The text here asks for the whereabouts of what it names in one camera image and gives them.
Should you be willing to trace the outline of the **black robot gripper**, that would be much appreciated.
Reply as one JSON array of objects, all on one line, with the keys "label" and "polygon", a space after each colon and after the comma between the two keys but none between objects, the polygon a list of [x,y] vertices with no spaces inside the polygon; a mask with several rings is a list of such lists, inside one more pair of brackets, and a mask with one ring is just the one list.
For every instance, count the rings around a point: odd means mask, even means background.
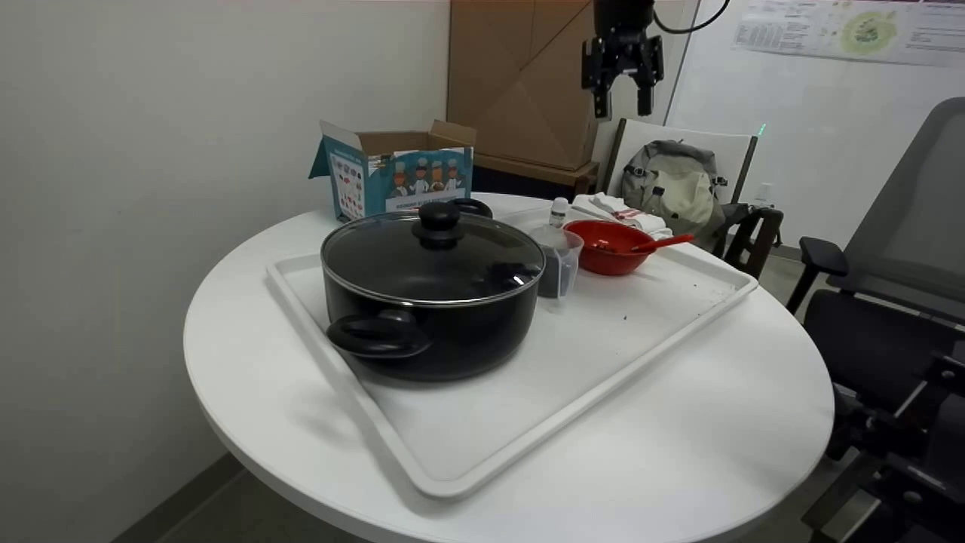
[{"label": "black robot gripper", "polygon": [[654,110],[654,84],[663,80],[662,40],[644,27],[654,22],[654,0],[595,0],[595,35],[581,45],[581,74],[595,93],[595,114],[608,114],[608,80],[635,68],[635,113]]}]

